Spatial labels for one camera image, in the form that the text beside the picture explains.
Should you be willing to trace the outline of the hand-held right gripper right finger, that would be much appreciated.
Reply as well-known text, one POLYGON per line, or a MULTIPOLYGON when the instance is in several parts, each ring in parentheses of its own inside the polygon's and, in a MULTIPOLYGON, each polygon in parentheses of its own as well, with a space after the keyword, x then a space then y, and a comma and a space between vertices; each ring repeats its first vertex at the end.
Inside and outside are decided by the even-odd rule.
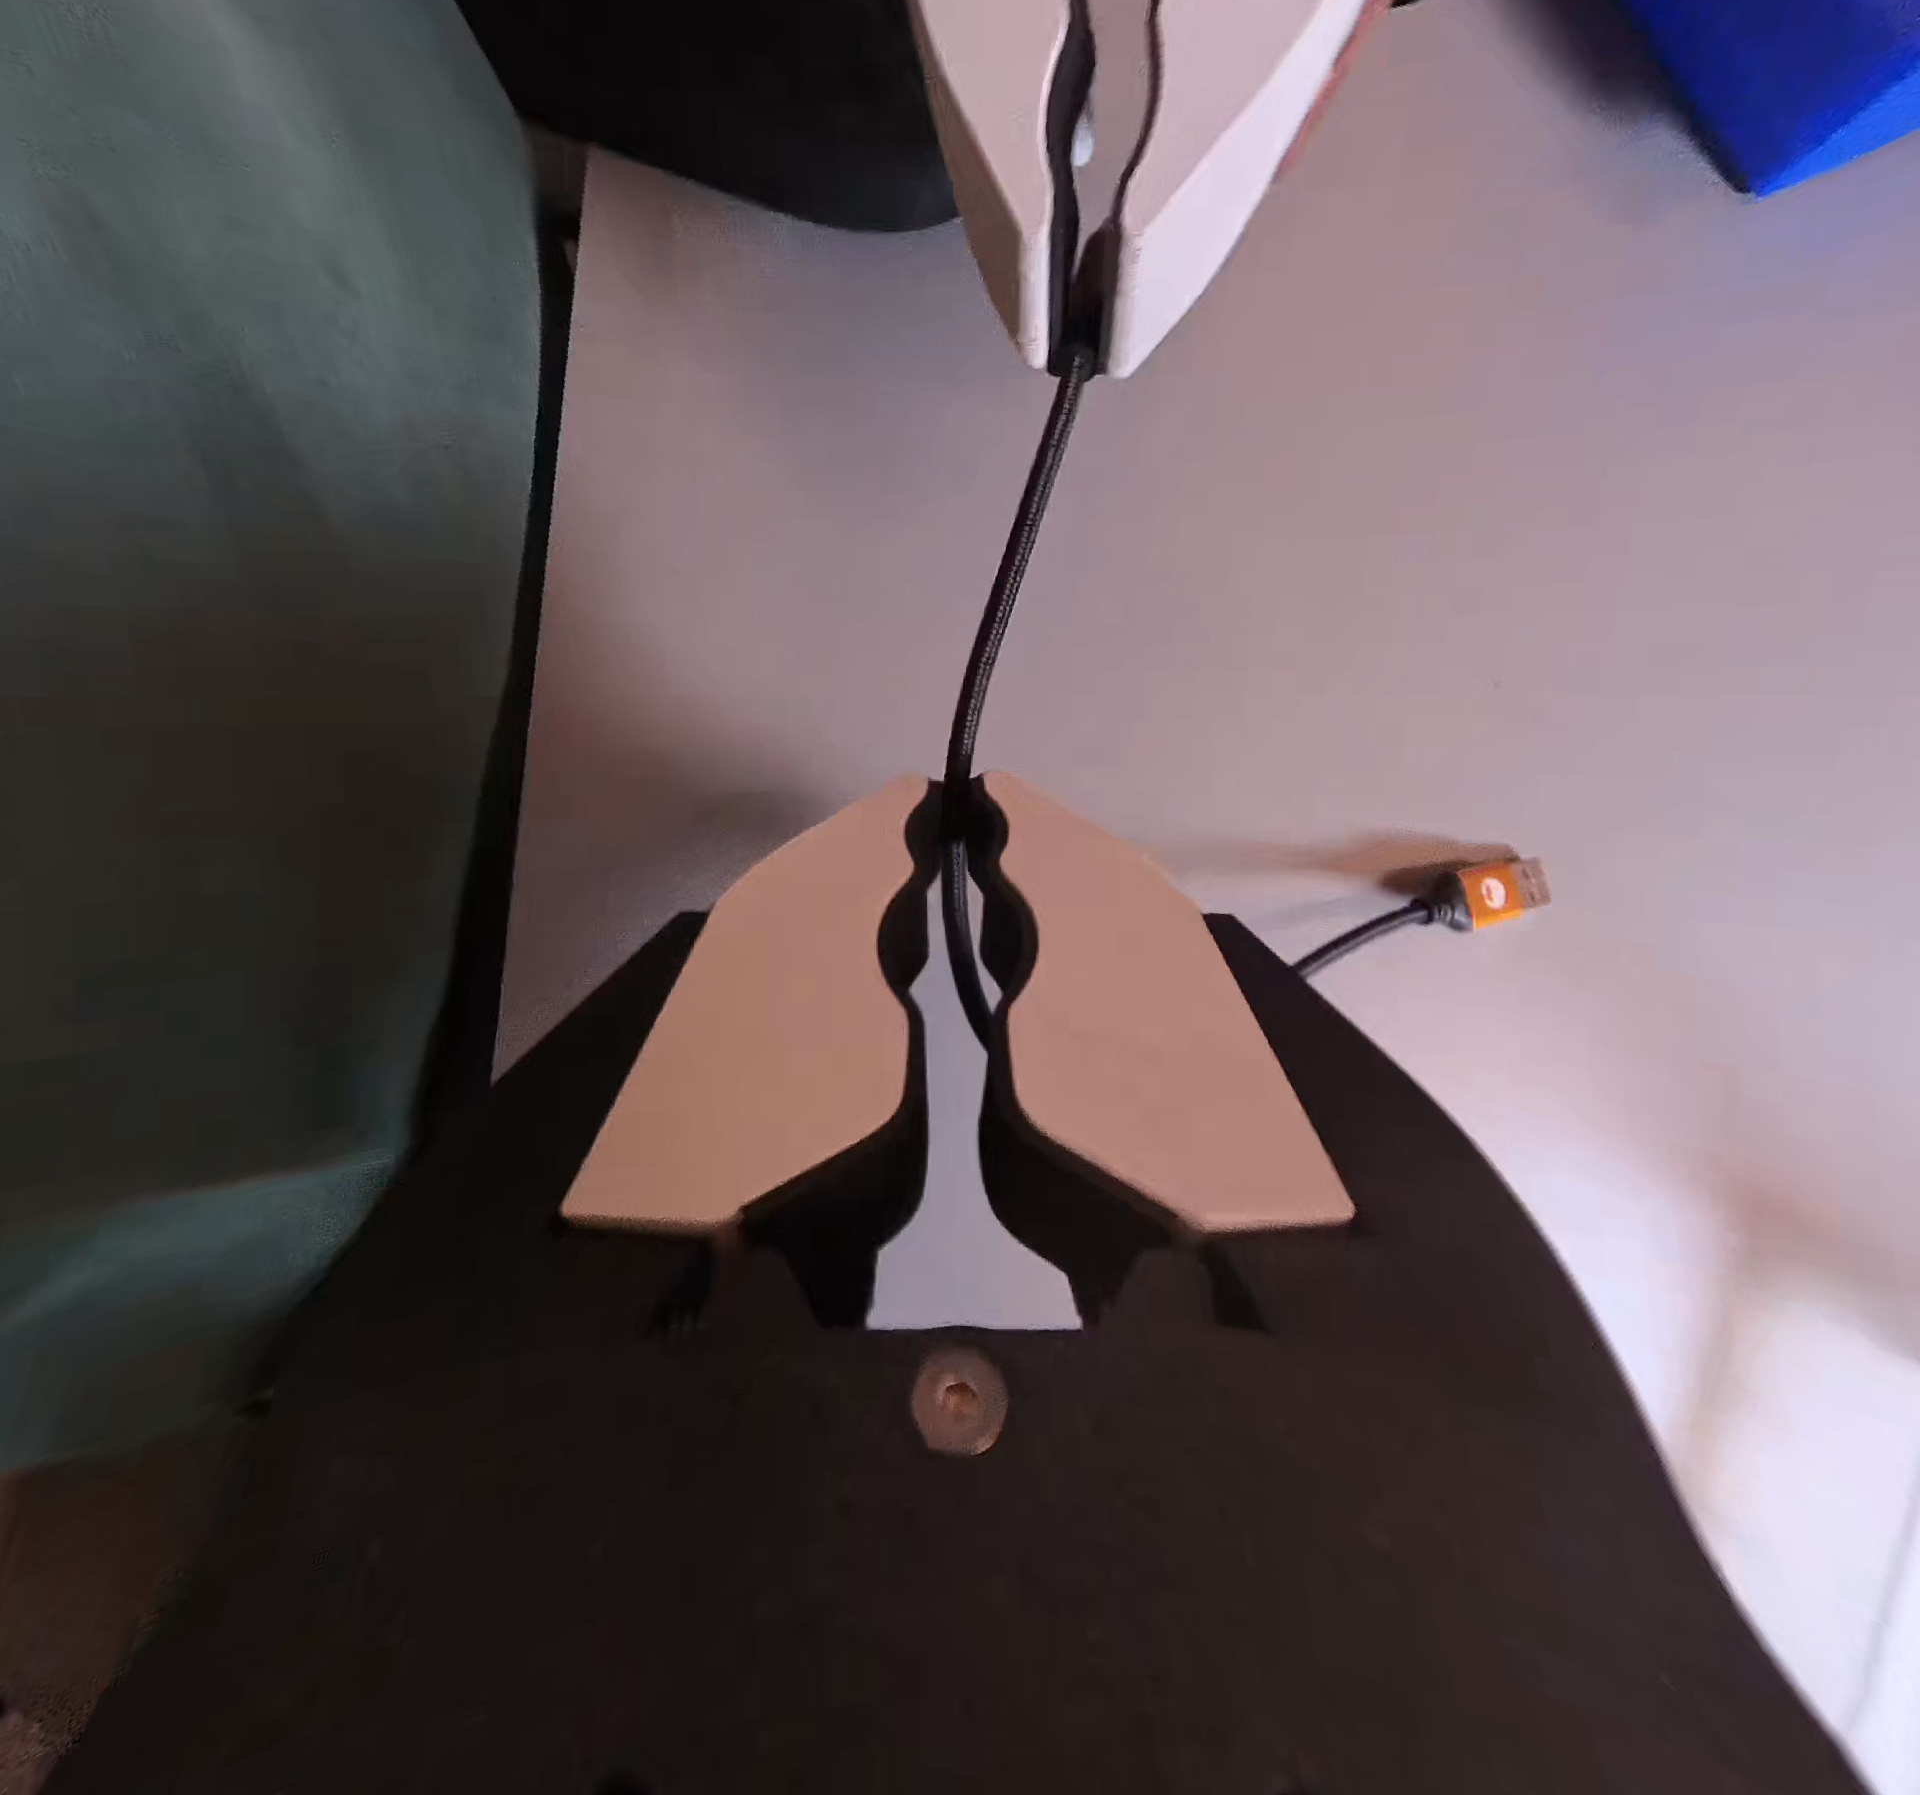
POLYGON ((1203 909, 1031 781, 979 786, 1031 922, 1004 1006, 1017 1118, 1188 1237, 1345 1227, 1355 1204, 1203 909))

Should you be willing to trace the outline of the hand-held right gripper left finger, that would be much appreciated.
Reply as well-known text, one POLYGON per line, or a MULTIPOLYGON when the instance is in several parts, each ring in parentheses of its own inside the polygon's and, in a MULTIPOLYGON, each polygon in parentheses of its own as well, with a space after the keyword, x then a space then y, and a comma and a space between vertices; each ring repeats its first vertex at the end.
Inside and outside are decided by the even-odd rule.
POLYGON ((884 1130, 908 1100, 909 1002, 879 957, 925 909, 902 777, 765 853, 713 904, 562 1198, 582 1230, 713 1237, 884 1130))

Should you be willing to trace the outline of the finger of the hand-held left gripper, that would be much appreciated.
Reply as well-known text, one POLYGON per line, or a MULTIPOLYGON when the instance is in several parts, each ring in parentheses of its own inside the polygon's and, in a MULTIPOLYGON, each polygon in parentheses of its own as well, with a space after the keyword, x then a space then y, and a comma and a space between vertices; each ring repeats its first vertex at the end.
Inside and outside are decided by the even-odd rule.
POLYGON ((1069 93, 1085 0, 908 0, 929 109, 981 289, 1024 367, 1065 315, 1069 93))
POLYGON ((1102 358, 1134 375, 1231 259, 1389 0, 1152 0, 1152 91, 1102 225, 1102 358))

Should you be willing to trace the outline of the black usb cable orange plugs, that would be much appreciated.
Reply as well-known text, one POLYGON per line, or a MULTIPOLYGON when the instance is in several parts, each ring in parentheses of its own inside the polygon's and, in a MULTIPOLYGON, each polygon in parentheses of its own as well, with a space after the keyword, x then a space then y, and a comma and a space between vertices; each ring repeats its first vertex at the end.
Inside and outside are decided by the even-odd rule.
MULTIPOLYGON (((979 978, 971 921, 971 848, 972 848, 972 759, 991 677, 1011 626, 1020 584, 1038 544, 1043 515, 1049 510, 1059 467, 1065 460, 1069 432, 1082 410, 1082 398, 1096 373, 1091 343, 1071 338, 1053 361, 1053 394, 1043 420, 1043 432, 1028 467, 1011 525, 993 566, 971 652, 959 680, 956 710, 946 737, 946 760, 941 772, 941 925, 946 937, 950 978, 962 1013, 979 1042, 988 1041, 993 1006, 979 978)), ((1314 947, 1291 962, 1303 979, 1353 958, 1355 952, 1425 925, 1447 933, 1488 933, 1508 921, 1546 909, 1550 885, 1536 857, 1497 857, 1488 863, 1457 863, 1426 871, 1418 889, 1397 909, 1369 917, 1331 941, 1314 947)))

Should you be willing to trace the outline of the blue plastic bin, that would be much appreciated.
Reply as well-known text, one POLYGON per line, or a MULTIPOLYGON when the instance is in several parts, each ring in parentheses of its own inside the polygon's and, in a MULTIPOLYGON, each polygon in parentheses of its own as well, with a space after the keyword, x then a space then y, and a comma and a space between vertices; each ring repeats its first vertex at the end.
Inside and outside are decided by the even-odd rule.
POLYGON ((1775 197, 1916 131, 1916 0, 1616 0, 1715 168, 1775 197))

